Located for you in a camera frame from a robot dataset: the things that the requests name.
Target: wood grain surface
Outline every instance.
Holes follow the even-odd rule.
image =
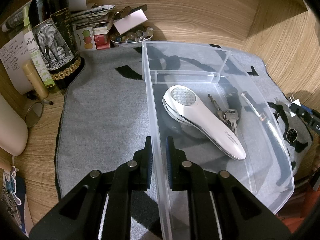
[[[24,152],[14,161],[14,165],[20,169],[19,176],[26,181],[33,223],[38,222],[58,202],[53,159],[63,96],[58,92],[50,94],[47,100],[54,104],[44,106],[39,122],[28,129],[29,137]]]
[[[264,60],[270,77],[285,95],[320,109],[319,24],[311,11],[293,0],[260,0],[242,50]],[[316,145],[304,158],[296,179],[310,173]]]
[[[260,0],[87,0],[122,9],[148,4],[154,40],[214,43],[240,48]]]
[[[5,19],[28,0],[12,0],[0,16]],[[267,65],[272,79],[285,94],[294,94],[302,103],[320,110],[319,26],[311,12],[297,0],[87,0],[98,5],[148,4],[146,15],[155,29],[155,40],[213,43],[254,53]],[[8,41],[0,31],[0,45]],[[11,85],[0,64],[0,92],[20,114],[26,98]],[[54,152],[63,97],[48,97],[40,122],[29,129],[25,151],[15,158],[25,178],[30,212],[38,222],[55,203]],[[311,169],[314,145],[297,176]],[[0,160],[11,156],[0,152]]]

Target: stack of papers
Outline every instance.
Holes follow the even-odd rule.
[[[72,25],[77,30],[92,27],[94,35],[107,34],[113,25],[112,15],[109,13],[115,6],[102,5],[89,10],[76,12],[71,15]]]

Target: fruit sticker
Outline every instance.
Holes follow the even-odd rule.
[[[96,50],[92,28],[76,30],[76,41],[80,51]]]

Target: handwritten paper note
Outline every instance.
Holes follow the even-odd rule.
[[[22,64],[31,59],[22,32],[0,49],[0,59],[13,86],[20,94],[33,90],[21,68]]]

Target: metal key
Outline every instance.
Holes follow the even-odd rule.
[[[231,128],[233,133],[238,137],[238,131],[237,131],[237,121],[239,120],[238,112],[236,109],[228,109],[225,114],[224,118],[228,121],[230,121]]]
[[[218,114],[219,118],[221,119],[221,121],[228,122],[227,119],[224,118],[225,113],[224,113],[224,111],[221,110],[217,101],[214,100],[210,94],[208,94],[208,98],[210,98],[210,101],[213,103],[214,107],[217,108],[217,114]]]

